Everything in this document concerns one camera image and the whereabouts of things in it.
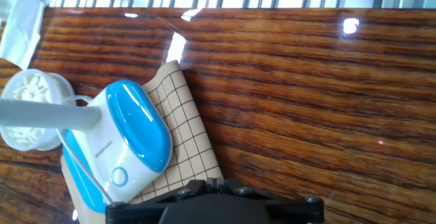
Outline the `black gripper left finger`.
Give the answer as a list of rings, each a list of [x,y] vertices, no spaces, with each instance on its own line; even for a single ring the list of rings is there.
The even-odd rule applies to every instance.
[[[113,202],[106,207],[105,224],[134,223],[140,219],[146,222],[158,223],[166,208],[211,193],[214,186],[215,178],[190,180],[184,187],[139,204]]]

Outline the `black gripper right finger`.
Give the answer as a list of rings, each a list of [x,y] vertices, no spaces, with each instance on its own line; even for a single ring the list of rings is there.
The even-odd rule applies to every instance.
[[[306,196],[300,199],[289,199],[265,190],[243,184],[240,180],[224,178],[215,179],[215,193],[228,195],[238,207],[254,210],[260,207],[259,213],[266,214],[273,223],[323,223],[324,201],[320,197]]]

